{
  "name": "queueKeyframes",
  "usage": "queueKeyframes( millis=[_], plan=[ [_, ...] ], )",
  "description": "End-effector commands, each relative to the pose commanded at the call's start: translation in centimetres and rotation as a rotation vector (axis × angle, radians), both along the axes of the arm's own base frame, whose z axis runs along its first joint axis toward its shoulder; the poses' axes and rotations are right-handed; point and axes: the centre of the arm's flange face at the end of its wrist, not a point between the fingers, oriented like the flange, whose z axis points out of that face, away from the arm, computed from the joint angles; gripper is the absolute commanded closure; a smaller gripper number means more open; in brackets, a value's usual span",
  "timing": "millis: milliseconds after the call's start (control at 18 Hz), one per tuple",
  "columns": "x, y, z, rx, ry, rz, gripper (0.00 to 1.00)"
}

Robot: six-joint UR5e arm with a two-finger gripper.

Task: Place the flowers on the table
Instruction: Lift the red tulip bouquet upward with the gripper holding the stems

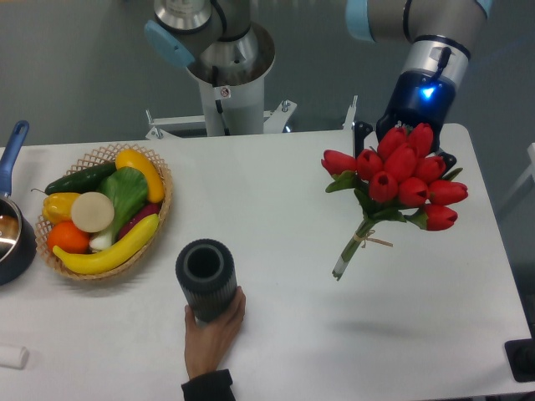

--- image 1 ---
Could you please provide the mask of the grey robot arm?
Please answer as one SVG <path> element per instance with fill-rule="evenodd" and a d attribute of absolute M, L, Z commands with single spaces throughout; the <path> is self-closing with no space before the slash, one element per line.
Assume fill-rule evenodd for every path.
<path fill-rule="evenodd" d="M 427 123 L 441 132 L 489 16 L 488 1 L 349 1 L 345 22 L 359 40 L 404 39 L 411 48 L 384 115 L 375 125 L 355 120 L 345 127 L 354 147 L 375 132 Z M 248 1 L 157 1 L 145 24 L 150 46 L 169 64 L 194 78 L 210 136 L 280 133 L 293 103 L 264 112 L 264 79 L 275 60 L 268 31 L 251 20 Z"/>

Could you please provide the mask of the black sleeved forearm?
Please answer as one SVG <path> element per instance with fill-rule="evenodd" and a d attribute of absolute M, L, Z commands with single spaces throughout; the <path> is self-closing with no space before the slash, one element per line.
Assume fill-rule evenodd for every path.
<path fill-rule="evenodd" d="M 202 374 L 181 385 L 185 401 L 235 401 L 228 369 Z"/>

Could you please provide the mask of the bare human hand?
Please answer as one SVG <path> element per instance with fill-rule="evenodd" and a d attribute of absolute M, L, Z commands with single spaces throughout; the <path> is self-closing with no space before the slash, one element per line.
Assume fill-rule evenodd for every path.
<path fill-rule="evenodd" d="M 245 317 L 246 295 L 237 287 L 228 308 L 215 320 L 200 326 L 185 305 L 185 365 L 190 380 L 215 372 L 237 337 Z"/>

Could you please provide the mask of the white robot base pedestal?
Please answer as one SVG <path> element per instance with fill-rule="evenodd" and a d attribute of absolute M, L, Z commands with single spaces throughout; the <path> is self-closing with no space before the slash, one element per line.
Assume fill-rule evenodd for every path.
<path fill-rule="evenodd" d="M 264 109 L 264 81 L 275 61 L 274 42 L 268 31 L 252 23 L 247 33 L 234 41 L 216 41 L 199 56 L 193 56 L 171 33 L 153 21 L 145 36 L 167 62 L 184 68 L 197 82 L 202 117 L 156 119 L 162 129 L 191 129 L 203 124 L 209 136 L 282 133 L 297 109 L 283 100 L 273 111 Z"/>

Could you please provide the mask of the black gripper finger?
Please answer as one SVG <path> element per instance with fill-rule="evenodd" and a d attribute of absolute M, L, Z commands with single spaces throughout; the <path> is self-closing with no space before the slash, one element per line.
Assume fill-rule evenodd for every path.
<path fill-rule="evenodd" d="M 354 157 L 357 158 L 364 150 L 364 140 L 373 132 L 373 126 L 364 121 L 354 122 Z"/>
<path fill-rule="evenodd" d="M 456 170 L 454 169 L 454 166 L 456 165 L 456 157 L 444 151 L 436 153 L 436 156 L 440 157 L 445 165 L 445 170 L 441 178 L 455 178 Z"/>

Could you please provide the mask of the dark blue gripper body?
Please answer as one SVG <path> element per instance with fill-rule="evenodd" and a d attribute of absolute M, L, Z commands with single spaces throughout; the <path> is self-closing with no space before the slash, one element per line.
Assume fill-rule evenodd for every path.
<path fill-rule="evenodd" d="M 408 71 L 396 83 L 384 115 L 377 121 L 376 136 L 382 140 L 398 123 L 415 128 L 420 123 L 431 126 L 434 139 L 431 151 L 440 145 L 440 132 L 456 96 L 453 84 L 444 79 L 431 81 L 429 74 Z"/>

